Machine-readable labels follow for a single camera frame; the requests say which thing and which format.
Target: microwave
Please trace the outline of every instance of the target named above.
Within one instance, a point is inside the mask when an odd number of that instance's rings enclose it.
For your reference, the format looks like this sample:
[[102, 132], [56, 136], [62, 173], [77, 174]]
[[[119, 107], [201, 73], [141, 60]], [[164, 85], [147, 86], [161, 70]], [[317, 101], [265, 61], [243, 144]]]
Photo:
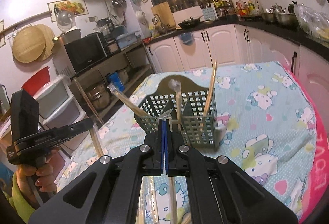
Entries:
[[110, 55], [103, 33], [97, 32], [62, 45], [54, 55], [53, 62], [59, 75], [71, 78]]

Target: cutting board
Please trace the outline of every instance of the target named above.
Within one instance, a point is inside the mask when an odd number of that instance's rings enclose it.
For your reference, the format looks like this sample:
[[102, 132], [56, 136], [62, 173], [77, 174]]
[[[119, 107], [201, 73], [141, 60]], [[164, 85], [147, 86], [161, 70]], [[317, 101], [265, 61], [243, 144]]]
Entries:
[[55, 34], [52, 31], [52, 29], [46, 25], [38, 24], [38, 25], [36, 25], [36, 27], [42, 31], [44, 38], [46, 40], [46, 46], [45, 46], [42, 54], [38, 58], [38, 61], [42, 61], [42, 60], [47, 59], [52, 54], [51, 50], [54, 47], [54, 42], [52, 41], [52, 39], [55, 37]]
[[43, 32], [35, 26], [23, 28], [13, 41], [12, 52], [17, 61], [30, 63], [36, 60], [46, 46]]
[[151, 8], [153, 14], [158, 14], [163, 21], [164, 25], [170, 25], [170, 27], [176, 26], [174, 16], [170, 10], [170, 6], [167, 2], [163, 2]]

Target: grid basket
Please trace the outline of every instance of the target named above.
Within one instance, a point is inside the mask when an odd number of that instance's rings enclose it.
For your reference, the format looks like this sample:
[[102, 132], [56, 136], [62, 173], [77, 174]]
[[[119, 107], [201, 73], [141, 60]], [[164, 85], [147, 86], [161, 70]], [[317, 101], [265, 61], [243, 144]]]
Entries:
[[[173, 120], [177, 119], [176, 94], [174, 90], [168, 87], [168, 83], [172, 79], [180, 81], [182, 85], [181, 108], [184, 108], [184, 111], [181, 124], [185, 143], [192, 147], [217, 148], [219, 146], [219, 131], [214, 92], [208, 116], [203, 116], [208, 88], [203, 88], [181, 75], [171, 75], [164, 78], [159, 83], [157, 90], [144, 98], [139, 107], [149, 113], [150, 116], [138, 117], [135, 114], [136, 122], [147, 134], [150, 134], [158, 130], [157, 118], [163, 112], [172, 108], [171, 117]], [[177, 125], [173, 125], [173, 131], [178, 132]]]

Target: teapot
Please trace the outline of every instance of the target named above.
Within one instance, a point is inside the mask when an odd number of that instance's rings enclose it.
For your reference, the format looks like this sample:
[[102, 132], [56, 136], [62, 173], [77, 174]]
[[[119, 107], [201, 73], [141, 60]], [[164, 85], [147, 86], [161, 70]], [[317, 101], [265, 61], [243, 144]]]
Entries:
[[272, 5], [272, 8], [274, 10], [275, 13], [285, 13], [286, 9], [282, 9], [281, 5], [278, 5], [277, 3], [275, 5]]

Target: kitchen cabinet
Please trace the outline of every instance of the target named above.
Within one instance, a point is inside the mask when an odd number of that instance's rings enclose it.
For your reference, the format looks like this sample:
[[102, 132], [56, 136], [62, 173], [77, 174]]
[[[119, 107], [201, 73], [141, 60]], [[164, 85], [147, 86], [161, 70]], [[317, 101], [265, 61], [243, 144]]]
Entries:
[[234, 27], [235, 27], [236, 39], [239, 47], [241, 62], [243, 64], [250, 64], [251, 63], [250, 46], [246, 38], [247, 28], [242, 25], [234, 25]]
[[236, 37], [243, 63], [280, 62], [298, 77], [300, 63], [300, 47], [290, 41], [265, 31], [236, 25]]
[[329, 63], [311, 50], [300, 47], [298, 79], [315, 103], [329, 131]]
[[263, 62], [278, 61], [287, 70], [292, 71], [298, 77], [300, 64], [300, 47], [290, 41], [265, 31], [265, 47], [263, 49]]
[[211, 60], [218, 65], [241, 64], [234, 25], [223, 25], [204, 30]]
[[179, 36], [174, 38], [184, 70], [212, 67], [204, 30], [198, 30], [192, 34], [194, 42], [191, 45], [185, 45]]
[[184, 71], [174, 38], [147, 46], [157, 73]]

